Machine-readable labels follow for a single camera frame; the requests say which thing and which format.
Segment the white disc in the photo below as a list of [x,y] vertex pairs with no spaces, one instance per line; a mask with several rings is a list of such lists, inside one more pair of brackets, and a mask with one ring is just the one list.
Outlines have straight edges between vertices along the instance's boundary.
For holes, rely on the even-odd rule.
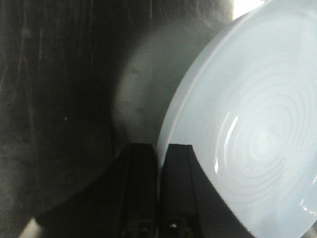
[[299,238],[317,219],[317,3],[271,0],[221,32],[177,89],[160,132],[192,144],[257,238]]

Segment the concentric rings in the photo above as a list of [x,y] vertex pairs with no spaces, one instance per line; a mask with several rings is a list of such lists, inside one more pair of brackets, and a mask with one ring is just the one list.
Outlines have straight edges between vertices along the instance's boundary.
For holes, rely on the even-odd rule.
[[161,130],[159,154],[169,143],[193,145],[212,185],[258,238],[297,238],[317,219],[311,3],[272,0],[211,42],[180,84]]

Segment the dark background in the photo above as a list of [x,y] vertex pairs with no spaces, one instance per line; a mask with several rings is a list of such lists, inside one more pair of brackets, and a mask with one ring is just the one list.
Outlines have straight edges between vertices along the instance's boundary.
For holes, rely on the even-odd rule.
[[220,25],[232,1],[0,1],[0,238],[98,178],[119,151],[111,118],[123,62],[185,19]]

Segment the scratched metal surface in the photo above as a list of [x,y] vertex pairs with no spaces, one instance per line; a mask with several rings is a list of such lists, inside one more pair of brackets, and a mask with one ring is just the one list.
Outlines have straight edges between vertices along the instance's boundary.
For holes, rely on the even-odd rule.
[[233,0],[0,0],[0,238],[18,237],[111,163],[122,140],[113,96],[144,38],[180,20],[219,30],[232,8]]
[[176,5],[177,14],[162,15],[159,20],[154,19],[158,9],[154,7],[147,31],[123,61],[112,105],[116,139],[122,144],[124,140],[157,144],[181,79],[206,44],[232,20],[231,1],[185,3]]

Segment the screw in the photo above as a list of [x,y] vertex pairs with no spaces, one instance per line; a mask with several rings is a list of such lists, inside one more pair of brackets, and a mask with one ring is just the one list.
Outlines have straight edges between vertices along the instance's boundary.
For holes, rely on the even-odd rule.
[[169,224],[169,228],[175,230],[178,228],[178,225],[176,223],[171,223],[171,224]]
[[143,227],[143,228],[140,229],[140,233],[145,235],[145,234],[149,233],[149,229],[146,228],[146,227]]

